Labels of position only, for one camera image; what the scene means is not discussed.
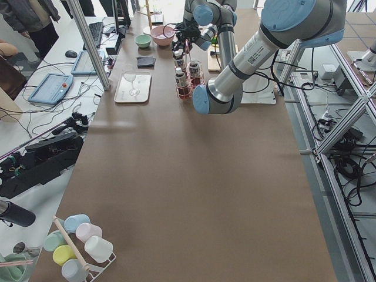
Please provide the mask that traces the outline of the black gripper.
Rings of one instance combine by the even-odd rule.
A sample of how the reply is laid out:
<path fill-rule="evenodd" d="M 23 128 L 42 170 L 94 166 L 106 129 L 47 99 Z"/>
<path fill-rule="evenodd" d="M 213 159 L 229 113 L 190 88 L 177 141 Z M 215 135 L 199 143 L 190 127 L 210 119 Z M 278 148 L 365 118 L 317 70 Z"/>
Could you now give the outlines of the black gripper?
<path fill-rule="evenodd" d="M 177 41 L 171 43 L 172 51 L 184 49 L 186 40 L 194 42 L 201 35 L 199 25 L 196 23 L 177 23 L 175 26 Z"/>

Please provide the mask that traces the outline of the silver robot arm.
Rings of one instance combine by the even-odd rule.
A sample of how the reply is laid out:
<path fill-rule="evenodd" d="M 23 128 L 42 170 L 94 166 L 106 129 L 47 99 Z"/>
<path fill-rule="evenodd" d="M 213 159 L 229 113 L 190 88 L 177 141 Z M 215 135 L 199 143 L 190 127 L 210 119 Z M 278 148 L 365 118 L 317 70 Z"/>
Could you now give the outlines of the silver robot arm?
<path fill-rule="evenodd" d="M 236 53 L 234 39 L 220 44 L 223 70 L 193 92 L 201 114 L 227 114 L 238 108 L 243 83 L 279 49 L 295 40 L 301 47 L 331 45 L 343 38 L 346 1 L 266 1 L 258 31 Z"/>
<path fill-rule="evenodd" d="M 219 41 L 221 68 L 224 69 L 236 54 L 234 26 L 237 22 L 237 1 L 186 1 L 183 21 L 175 26 L 177 40 L 172 50 L 189 53 L 193 45 L 206 51 L 212 39 Z"/>

